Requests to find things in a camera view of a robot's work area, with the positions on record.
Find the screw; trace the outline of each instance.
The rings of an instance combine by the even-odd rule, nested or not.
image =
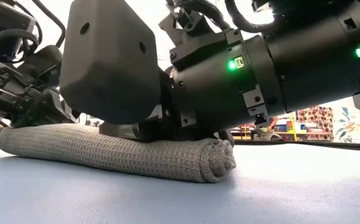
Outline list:
[[[172,53],[170,54],[170,59],[171,59],[171,60],[175,59],[176,57],[177,57],[177,54],[176,54],[175,52],[172,52]]]

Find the shelf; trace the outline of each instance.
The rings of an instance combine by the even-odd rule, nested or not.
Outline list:
[[[243,136],[243,137],[233,136],[233,138],[234,138],[235,140],[251,140],[251,139],[252,139],[250,136]]]
[[[275,132],[275,134],[294,134],[294,133],[278,133],[278,132]],[[296,134],[318,134],[318,135],[327,135],[327,134],[330,134],[330,133],[296,133]]]

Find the table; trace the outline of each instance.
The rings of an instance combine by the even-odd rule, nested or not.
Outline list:
[[[139,177],[0,151],[0,224],[360,223],[360,151],[236,146],[217,184]]]

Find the gray towel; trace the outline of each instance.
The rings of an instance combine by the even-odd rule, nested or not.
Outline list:
[[[6,128],[0,133],[0,149],[21,157],[192,182],[219,182],[236,167],[227,141],[142,143],[80,124]]]

